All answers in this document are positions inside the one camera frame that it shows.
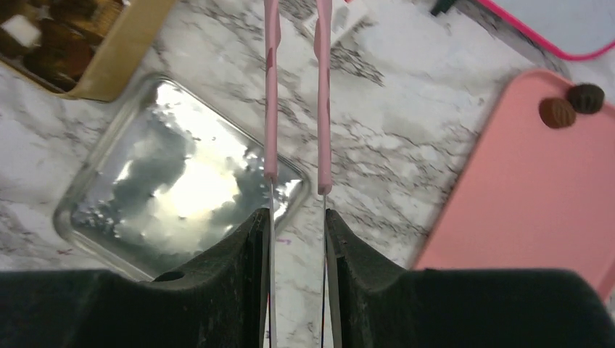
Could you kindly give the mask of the brown round chocolate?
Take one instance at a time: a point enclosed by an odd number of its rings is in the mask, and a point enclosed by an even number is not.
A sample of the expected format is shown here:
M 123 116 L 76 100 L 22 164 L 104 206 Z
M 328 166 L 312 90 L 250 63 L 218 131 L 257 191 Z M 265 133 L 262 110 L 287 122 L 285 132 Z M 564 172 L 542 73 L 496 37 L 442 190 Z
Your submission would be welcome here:
M 539 105 L 539 114 L 543 123 L 552 129 L 568 128 L 577 118 L 572 105 L 560 98 L 543 99 Z

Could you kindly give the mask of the pink silicone tongs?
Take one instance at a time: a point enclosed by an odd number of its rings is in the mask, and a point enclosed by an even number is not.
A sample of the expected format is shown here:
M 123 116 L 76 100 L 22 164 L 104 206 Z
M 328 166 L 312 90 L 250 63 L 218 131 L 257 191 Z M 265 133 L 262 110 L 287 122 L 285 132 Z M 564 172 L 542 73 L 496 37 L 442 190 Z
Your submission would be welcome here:
M 313 50 L 318 61 L 317 134 L 318 180 L 317 190 L 322 197 L 323 215 L 327 211 L 327 196 L 332 189 L 331 171 L 331 20 L 332 1 L 317 0 Z M 274 187 L 278 180 L 278 70 L 277 50 L 281 42 L 279 2 L 264 1 L 265 19 L 265 142 L 263 174 L 269 185 L 269 239 L 268 239 L 268 328 L 269 346 L 277 347 L 276 325 L 276 227 L 274 223 Z

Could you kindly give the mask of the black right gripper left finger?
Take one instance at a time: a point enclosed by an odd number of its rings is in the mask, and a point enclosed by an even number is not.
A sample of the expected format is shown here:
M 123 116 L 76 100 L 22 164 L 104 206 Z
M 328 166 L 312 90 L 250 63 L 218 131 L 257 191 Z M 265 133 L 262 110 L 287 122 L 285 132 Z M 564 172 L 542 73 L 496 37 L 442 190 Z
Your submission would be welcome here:
M 109 270 L 1 274 L 3 347 L 261 347 L 270 214 L 153 281 Z

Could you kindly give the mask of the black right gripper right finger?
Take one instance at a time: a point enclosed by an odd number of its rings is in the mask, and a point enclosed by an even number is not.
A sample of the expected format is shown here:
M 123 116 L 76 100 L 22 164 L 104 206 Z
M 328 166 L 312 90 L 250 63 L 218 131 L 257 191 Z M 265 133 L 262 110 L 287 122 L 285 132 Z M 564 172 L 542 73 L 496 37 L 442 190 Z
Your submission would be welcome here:
M 335 347 L 612 347 L 614 322 L 576 273 L 406 270 L 324 220 Z

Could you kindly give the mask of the white chocolate piece front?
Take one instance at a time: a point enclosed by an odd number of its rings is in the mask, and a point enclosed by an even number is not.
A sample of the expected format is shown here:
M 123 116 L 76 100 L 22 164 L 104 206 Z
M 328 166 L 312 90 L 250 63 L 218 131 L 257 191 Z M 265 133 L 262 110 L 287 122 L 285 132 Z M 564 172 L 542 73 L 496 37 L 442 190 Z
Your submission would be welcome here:
M 3 22 L 1 29 L 23 47 L 30 48 L 40 41 L 41 31 L 21 14 Z

